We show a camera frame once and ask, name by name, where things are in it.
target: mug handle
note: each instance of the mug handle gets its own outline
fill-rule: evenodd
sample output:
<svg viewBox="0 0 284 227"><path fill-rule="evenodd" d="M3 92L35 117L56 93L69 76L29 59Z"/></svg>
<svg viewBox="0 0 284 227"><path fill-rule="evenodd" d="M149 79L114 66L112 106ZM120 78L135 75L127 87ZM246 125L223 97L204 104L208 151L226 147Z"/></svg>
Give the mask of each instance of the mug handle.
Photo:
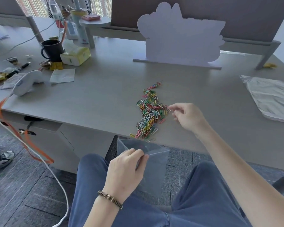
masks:
<svg viewBox="0 0 284 227"><path fill-rule="evenodd" d="M49 58L46 57L46 56L43 54L43 50L44 50L44 47L41 49L41 55L42 55L42 57L44 57L45 59L48 59L48 60L49 60Z"/></svg>

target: cup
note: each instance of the cup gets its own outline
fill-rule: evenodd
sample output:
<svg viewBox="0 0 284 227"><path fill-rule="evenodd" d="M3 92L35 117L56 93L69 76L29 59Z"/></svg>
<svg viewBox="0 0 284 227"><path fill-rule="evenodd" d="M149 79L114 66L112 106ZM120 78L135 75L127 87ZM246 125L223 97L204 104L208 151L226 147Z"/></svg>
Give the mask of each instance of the cup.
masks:
<svg viewBox="0 0 284 227"><path fill-rule="evenodd" d="M46 40L41 43L41 55L45 59L50 60L51 62L62 62L60 55L64 53L62 44L59 40Z"/></svg>

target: gray desk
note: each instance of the gray desk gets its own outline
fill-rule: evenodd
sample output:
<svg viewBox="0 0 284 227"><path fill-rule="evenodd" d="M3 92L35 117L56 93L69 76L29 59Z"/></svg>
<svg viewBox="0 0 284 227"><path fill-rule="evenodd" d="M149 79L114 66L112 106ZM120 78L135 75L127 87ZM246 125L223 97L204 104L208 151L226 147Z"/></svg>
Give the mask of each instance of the gray desk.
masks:
<svg viewBox="0 0 284 227"><path fill-rule="evenodd" d="M42 30L50 21L37 19L36 23ZM33 36L29 28L9 28L9 31L12 38L0 42L0 52ZM58 32L55 25L43 37L54 35L53 31ZM160 102L195 103L244 160L284 170L284 123L265 119L239 78L239 75L257 75L284 81L284 64L276 57L272 56L270 62L278 68L255 71L259 56L222 54L219 57L222 70L209 70L133 62L135 53L145 52L145 42L141 41L96 38L95 44L92 57L76 68L74 82L35 85L29 94L12 96L4 109L95 132L129 136L136 133L135 124L141 118L136 102L143 89L164 80L156 89ZM24 63L24 55L34 55L29 67L32 70L44 60L39 51L37 40L32 40L5 57L17 55ZM49 79L50 72L44 72L44 76ZM0 90L0 100L9 92ZM171 115L158 128L154 135L156 143L206 153L200 141L175 123Z"/></svg>

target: pen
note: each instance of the pen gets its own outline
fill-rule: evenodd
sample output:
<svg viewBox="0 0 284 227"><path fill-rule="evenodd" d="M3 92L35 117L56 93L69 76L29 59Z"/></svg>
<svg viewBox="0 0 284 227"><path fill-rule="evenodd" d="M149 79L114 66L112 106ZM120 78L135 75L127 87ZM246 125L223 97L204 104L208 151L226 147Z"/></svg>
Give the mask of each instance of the pen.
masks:
<svg viewBox="0 0 284 227"><path fill-rule="evenodd" d="M13 75L15 75L16 73L20 72L21 70L23 70L24 68L26 68L27 66L29 66L30 62L22 65L20 68L18 68L17 70L15 71L12 71L11 73L7 74L6 75L6 78L11 78Z"/></svg>

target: tissue box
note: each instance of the tissue box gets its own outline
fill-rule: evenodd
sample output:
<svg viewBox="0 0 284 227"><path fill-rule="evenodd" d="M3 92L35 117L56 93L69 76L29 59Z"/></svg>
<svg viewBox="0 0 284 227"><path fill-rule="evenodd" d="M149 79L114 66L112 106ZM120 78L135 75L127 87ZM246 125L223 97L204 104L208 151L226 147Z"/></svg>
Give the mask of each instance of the tissue box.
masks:
<svg viewBox="0 0 284 227"><path fill-rule="evenodd" d="M89 57L91 57L91 52L89 48L80 47L76 54L63 53L60 55L61 60L64 64L80 66L84 63Z"/></svg>

